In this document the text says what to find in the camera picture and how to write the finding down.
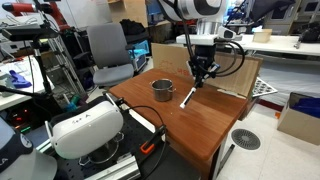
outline electronic equipment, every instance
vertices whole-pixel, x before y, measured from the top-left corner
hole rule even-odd
[[[132,65],[136,72],[142,70],[142,68],[147,64],[146,55],[140,55],[132,59]]]
[[[51,28],[41,28],[38,24],[8,27],[2,30],[2,35],[10,41],[27,41],[58,37],[58,33]]]
[[[51,116],[56,116],[63,112],[55,99],[50,97],[44,100],[30,99],[19,103],[1,111],[0,117],[17,131],[27,134],[42,126],[44,121],[51,118],[48,112],[44,111],[41,107],[50,109]]]

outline black cable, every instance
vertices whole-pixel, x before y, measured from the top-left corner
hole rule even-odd
[[[126,109],[125,111],[129,111],[130,109],[136,109],[136,108],[148,108],[148,109],[153,110],[153,111],[158,115],[158,117],[159,117],[162,125],[165,125],[164,122],[163,122],[162,117],[161,117],[160,114],[159,114],[159,112],[158,112],[157,110],[155,110],[153,107],[143,106],[143,105],[142,105],[142,106],[134,106],[134,107],[130,107],[130,108]],[[164,144],[163,144],[163,147],[162,147],[162,150],[161,150],[159,159],[158,159],[158,161],[155,163],[155,165],[153,166],[153,168],[151,169],[151,171],[150,171],[142,180],[146,180],[146,179],[157,169],[159,163],[161,162],[162,157],[163,157],[163,153],[164,153],[164,151],[165,151],[165,149],[166,149],[166,139],[167,139],[167,138],[166,138],[166,136],[167,136],[166,131],[164,132],[164,136],[165,136],[165,141],[164,141]]]
[[[158,161],[157,161],[156,164],[153,166],[153,168],[152,168],[152,170],[149,172],[149,174],[147,174],[142,180],[146,180],[146,179],[157,169],[157,167],[158,167],[158,165],[159,165],[159,163],[160,163],[160,161],[161,161],[161,159],[162,159],[163,152],[164,152],[165,149],[166,149],[166,144],[167,144],[167,143],[164,142],[163,147],[162,147],[162,150],[161,150],[161,154],[160,154],[160,156],[159,156]]]
[[[187,49],[188,49],[190,58],[192,58],[193,57],[193,51],[192,51],[192,46],[191,46],[191,41],[190,41],[190,34],[189,34],[188,27],[187,27],[187,23],[186,23],[186,20],[183,18],[182,12],[180,11],[180,9],[176,8],[176,10],[179,13],[178,16],[182,20],[184,35],[185,35],[185,38],[186,38]]]
[[[234,48],[234,46],[232,46],[231,44],[226,44],[226,45],[228,45],[228,46],[230,46],[230,47],[232,48],[232,51],[233,51],[233,61],[232,61],[231,65],[230,65],[229,67],[227,67],[227,68],[224,69],[224,70],[218,71],[216,74],[221,74],[221,73],[227,72],[228,70],[230,70],[230,69],[234,66],[234,64],[235,64],[236,61],[237,61],[237,53],[236,53],[237,51],[236,51],[236,49]]]
[[[54,24],[53,21],[51,21],[51,20],[49,20],[49,19],[48,19],[48,21],[54,26],[54,28],[55,28],[56,31],[59,31],[59,30],[58,30],[58,27]]]
[[[28,59],[29,59],[29,65],[30,65],[30,71],[31,71],[31,78],[32,78],[32,93],[34,94],[34,77],[33,77],[33,69],[32,69],[32,64],[31,64],[31,59],[30,59],[30,54],[29,54],[29,51],[28,51],[28,48],[27,48],[27,45],[26,45],[26,41],[23,41],[23,45],[24,45],[24,48],[26,49],[26,52],[27,52],[27,55],[28,55]],[[40,106],[34,98],[32,98],[33,100],[33,104],[38,106],[40,109],[44,110],[48,115],[49,115],[49,119],[52,118],[52,114],[50,113],[50,111],[46,110],[45,108],[43,108],[42,106]]]
[[[26,41],[23,41],[24,48],[26,49],[28,59],[29,59],[29,66],[30,66],[30,71],[31,71],[31,78],[32,78],[32,94],[34,94],[34,77],[33,77],[33,69],[32,69],[32,64],[31,64],[31,59],[30,59],[30,54],[26,45]]]
[[[233,71],[231,71],[231,72],[229,72],[227,74],[217,74],[217,77],[225,77],[225,76],[229,76],[229,75],[237,72],[242,67],[242,65],[244,63],[244,60],[246,58],[245,52],[244,52],[243,48],[241,47],[241,45],[239,43],[237,43],[235,41],[229,41],[229,43],[232,43],[232,44],[238,46],[238,48],[239,48],[239,50],[241,52],[241,55],[242,55],[241,63],[239,64],[239,66],[235,70],[233,70]]]

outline floor drain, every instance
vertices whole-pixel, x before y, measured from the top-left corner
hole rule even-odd
[[[232,140],[240,147],[247,150],[255,150],[260,147],[259,138],[245,129],[236,129],[231,133]]]

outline table leg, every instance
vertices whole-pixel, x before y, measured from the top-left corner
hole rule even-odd
[[[213,154],[211,167],[210,167],[210,174],[209,180],[215,180],[218,177],[218,172],[220,168],[220,163],[222,160],[223,150],[226,145],[228,134],[224,137],[223,141],[221,142],[219,148]]]

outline desk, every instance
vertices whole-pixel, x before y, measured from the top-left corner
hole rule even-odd
[[[319,43],[301,43],[299,49],[293,47],[298,42],[298,38],[298,36],[271,36],[269,42],[257,43],[252,42],[253,35],[243,35],[242,41],[238,43],[245,50],[320,56]]]
[[[35,58],[30,57],[31,59],[31,65],[32,65],[32,70],[33,70],[33,77],[34,77],[34,92],[43,92],[44,87],[43,87],[43,78],[41,76],[40,68],[38,62],[35,60]],[[14,70],[17,73],[21,74],[22,76],[25,77],[25,79],[29,82],[32,83],[32,76],[31,76],[31,69],[30,69],[30,64],[29,64],[29,59],[28,57],[25,57],[21,62],[14,62],[14,63],[7,63],[7,64],[0,64],[0,71],[9,73],[10,70]],[[51,88],[53,89],[54,86],[50,79],[48,78]],[[19,89],[22,91],[27,91],[27,92],[32,92],[32,86],[28,88],[23,88]],[[21,102],[24,102],[26,100],[31,99],[30,96],[25,96],[25,95],[19,95],[19,94],[14,94],[9,97],[3,98],[0,96],[0,111],[3,109],[7,109],[11,106],[14,106],[16,104],[19,104]]]
[[[153,98],[149,83],[161,78],[173,81],[176,91],[171,101],[157,102]],[[110,92],[118,98],[124,97],[130,107],[147,105],[159,111],[167,125],[171,143],[181,146],[183,151],[194,157],[193,162],[201,161],[201,164],[196,165],[198,168],[209,168],[200,169],[208,176],[210,165],[207,166],[207,161],[219,149],[229,130],[245,110],[247,100],[217,92],[216,88],[205,84],[193,95],[186,108],[181,109],[179,105],[192,85],[191,78],[185,79],[152,69],[111,88]],[[155,126],[160,126],[161,122],[154,112],[140,108],[135,110]]]

